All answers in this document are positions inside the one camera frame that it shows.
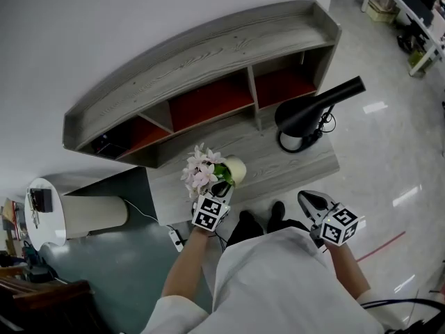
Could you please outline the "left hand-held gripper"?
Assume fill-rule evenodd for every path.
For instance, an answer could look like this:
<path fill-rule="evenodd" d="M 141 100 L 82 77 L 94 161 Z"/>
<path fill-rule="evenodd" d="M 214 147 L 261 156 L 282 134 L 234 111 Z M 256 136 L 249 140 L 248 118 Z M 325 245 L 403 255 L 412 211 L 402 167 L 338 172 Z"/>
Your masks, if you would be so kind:
<path fill-rule="evenodd" d="M 233 185 L 213 185 L 201 190 L 193 202 L 192 224 L 214 232 L 230 211 L 234 190 Z"/>

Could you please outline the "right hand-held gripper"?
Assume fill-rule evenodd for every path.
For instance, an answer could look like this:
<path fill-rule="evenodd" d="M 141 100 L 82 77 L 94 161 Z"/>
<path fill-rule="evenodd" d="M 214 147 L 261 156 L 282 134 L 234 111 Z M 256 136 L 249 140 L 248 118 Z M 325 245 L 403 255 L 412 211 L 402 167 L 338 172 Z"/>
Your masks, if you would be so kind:
<path fill-rule="evenodd" d="M 359 223 L 359 217 L 341 203 L 337 203 L 325 193 L 318 191 L 300 191 L 298 203 L 305 216 L 315 221 L 315 209 L 328 209 L 319 216 L 311 229 L 310 235 L 314 241 L 341 246 L 352 238 Z"/>

